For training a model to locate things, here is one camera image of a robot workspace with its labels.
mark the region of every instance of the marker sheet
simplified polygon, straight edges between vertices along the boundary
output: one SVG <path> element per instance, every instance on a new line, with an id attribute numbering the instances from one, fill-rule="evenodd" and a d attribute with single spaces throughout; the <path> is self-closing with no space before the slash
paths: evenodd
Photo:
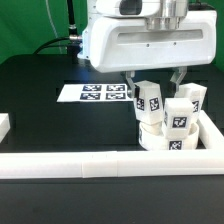
<path id="1" fill-rule="evenodd" d="M 67 84 L 57 102 L 111 102 L 132 101 L 125 84 Z"/>

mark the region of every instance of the black table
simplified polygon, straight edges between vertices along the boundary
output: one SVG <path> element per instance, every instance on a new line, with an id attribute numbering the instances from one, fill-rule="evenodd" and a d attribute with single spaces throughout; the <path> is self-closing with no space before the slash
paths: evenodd
<path id="1" fill-rule="evenodd" d="M 137 72 L 160 83 L 170 69 Z M 20 55 L 0 66 L 0 112 L 11 130 L 2 153 L 143 150 L 132 102 L 56 103 L 66 83 L 121 83 L 60 55 Z M 190 67 L 184 82 L 208 87 L 204 108 L 222 131 L 224 73 Z M 221 224 L 223 176 L 1 180 L 0 223 Z"/>

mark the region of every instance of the green wall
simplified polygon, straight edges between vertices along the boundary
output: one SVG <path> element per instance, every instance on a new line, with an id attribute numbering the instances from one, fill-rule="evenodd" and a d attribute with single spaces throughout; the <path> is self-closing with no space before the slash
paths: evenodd
<path id="1" fill-rule="evenodd" d="M 218 11 L 217 56 L 215 63 L 224 71 L 224 1 L 205 0 Z M 79 33 L 87 20 L 86 0 L 73 0 Z M 66 0 L 49 0 L 52 18 L 59 36 L 68 35 Z M 41 44 L 54 39 L 45 0 L 0 0 L 0 63 L 17 54 L 31 54 Z M 47 50 L 45 53 L 59 53 Z"/>

